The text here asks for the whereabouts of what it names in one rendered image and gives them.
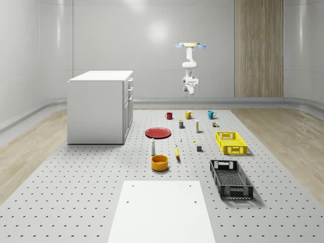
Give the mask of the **yellow basket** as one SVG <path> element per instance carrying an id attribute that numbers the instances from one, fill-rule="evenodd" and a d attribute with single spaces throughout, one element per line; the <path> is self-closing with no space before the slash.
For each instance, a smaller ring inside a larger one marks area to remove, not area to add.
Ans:
<path id="1" fill-rule="evenodd" d="M 216 141 L 224 154 L 247 154 L 247 144 L 237 132 L 216 132 Z"/>

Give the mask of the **white board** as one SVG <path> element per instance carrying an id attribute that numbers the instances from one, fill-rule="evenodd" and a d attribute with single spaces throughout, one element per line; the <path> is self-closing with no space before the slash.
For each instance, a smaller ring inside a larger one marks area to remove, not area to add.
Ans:
<path id="1" fill-rule="evenodd" d="M 125 181 L 108 243 L 215 243 L 199 181 Z"/>

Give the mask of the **red plate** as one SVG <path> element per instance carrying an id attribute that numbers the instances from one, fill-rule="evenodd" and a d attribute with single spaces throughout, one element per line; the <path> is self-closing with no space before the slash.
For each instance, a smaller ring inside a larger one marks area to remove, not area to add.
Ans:
<path id="1" fill-rule="evenodd" d="M 163 139 L 171 136 L 171 131 L 166 128 L 150 128 L 145 131 L 145 135 L 149 138 Z"/>

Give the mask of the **dark grey basket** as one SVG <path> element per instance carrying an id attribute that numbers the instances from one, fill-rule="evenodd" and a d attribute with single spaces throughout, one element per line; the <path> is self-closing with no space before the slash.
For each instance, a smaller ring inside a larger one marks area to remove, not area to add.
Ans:
<path id="1" fill-rule="evenodd" d="M 253 185 L 235 160 L 210 160 L 210 171 L 221 198 L 253 198 Z"/>

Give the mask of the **white cabinet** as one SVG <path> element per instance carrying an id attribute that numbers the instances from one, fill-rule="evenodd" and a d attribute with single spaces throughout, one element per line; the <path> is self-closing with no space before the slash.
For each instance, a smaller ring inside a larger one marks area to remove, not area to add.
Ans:
<path id="1" fill-rule="evenodd" d="M 133 71 L 88 71 L 70 79 L 69 144 L 124 144 L 133 121 Z"/>

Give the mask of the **yellow bowl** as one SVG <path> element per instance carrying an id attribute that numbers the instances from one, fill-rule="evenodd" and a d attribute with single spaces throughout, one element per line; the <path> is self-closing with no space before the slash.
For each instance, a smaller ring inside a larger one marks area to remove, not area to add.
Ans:
<path id="1" fill-rule="evenodd" d="M 155 171 L 168 169 L 168 158 L 165 155 L 155 155 L 151 158 L 151 168 Z"/>

